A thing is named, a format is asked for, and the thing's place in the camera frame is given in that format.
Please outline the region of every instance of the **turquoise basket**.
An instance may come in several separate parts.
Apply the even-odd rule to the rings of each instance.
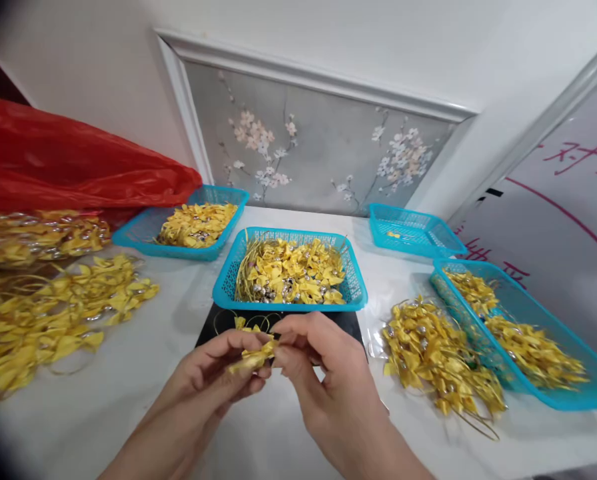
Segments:
[[[579,391],[535,387],[472,310],[443,269],[451,273],[470,271],[475,276],[483,278],[486,283],[495,282],[500,308],[493,313],[503,315],[510,321],[528,323],[545,329],[549,338],[557,342],[563,352],[583,362],[591,381],[577,384]],[[556,410],[597,409],[597,354],[503,270],[491,263],[481,261],[436,259],[430,281],[448,304],[454,318],[460,323],[474,348],[481,353],[483,363],[496,372],[505,388],[534,395]]]
[[[283,239],[296,241],[297,245],[310,243],[313,239],[319,239],[324,245],[336,248],[348,248],[342,254],[343,269],[345,272],[344,281],[338,286],[343,295],[345,305],[306,305],[302,303],[254,303],[234,300],[237,273],[241,261],[247,250],[247,238],[255,239]],[[232,249],[223,264],[221,274],[214,285],[212,292],[214,302],[224,309],[238,310],[263,310],[263,311],[358,311],[367,303],[367,290],[363,277],[356,262],[356,256],[352,250],[350,241],[336,233],[310,232],[303,230],[270,229],[262,227],[248,227],[241,230],[234,240]]]
[[[241,218],[249,197],[249,193],[244,190],[214,187],[212,185],[203,185],[190,195],[187,199],[187,205],[203,205],[209,202],[218,204],[232,203],[239,206],[230,223],[227,224],[217,242],[211,247],[191,249],[154,243],[154,238],[161,231],[161,226],[167,220],[167,217],[174,212],[174,207],[153,207],[141,212],[112,236],[112,242],[122,247],[132,247],[152,257],[172,257],[200,261],[216,260],[225,246],[225,242],[230,237],[234,226]]]
[[[429,258],[467,253],[467,248],[450,227],[440,218],[427,213],[371,203],[370,229],[374,244],[381,248]],[[390,231],[398,233],[400,238],[389,237],[387,233]]]

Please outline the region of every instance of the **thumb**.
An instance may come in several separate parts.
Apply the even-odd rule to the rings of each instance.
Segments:
[[[208,419],[219,407],[229,404],[252,378],[254,371],[243,367],[231,373],[228,369],[205,390],[192,398],[195,415]]]
[[[311,410],[322,402],[325,390],[318,381],[314,367],[307,355],[299,349],[283,345],[274,349],[274,367],[281,367],[281,372],[288,377],[297,391],[301,410]]]

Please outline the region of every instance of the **pile of bows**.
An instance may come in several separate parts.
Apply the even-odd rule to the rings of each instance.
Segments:
[[[341,252],[319,239],[250,241],[237,275],[236,300],[344,305]]]

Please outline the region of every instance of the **silver bead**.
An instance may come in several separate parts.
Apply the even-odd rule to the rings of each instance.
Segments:
[[[96,315],[92,315],[91,317],[86,317],[85,321],[96,321],[96,320],[100,320],[102,316],[103,316],[102,313],[97,313]]]

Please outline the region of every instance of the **white wall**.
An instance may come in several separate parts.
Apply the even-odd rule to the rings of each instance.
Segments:
[[[450,216],[597,52],[597,0],[36,0],[0,28],[35,106],[194,165],[152,26],[482,111],[418,208]]]

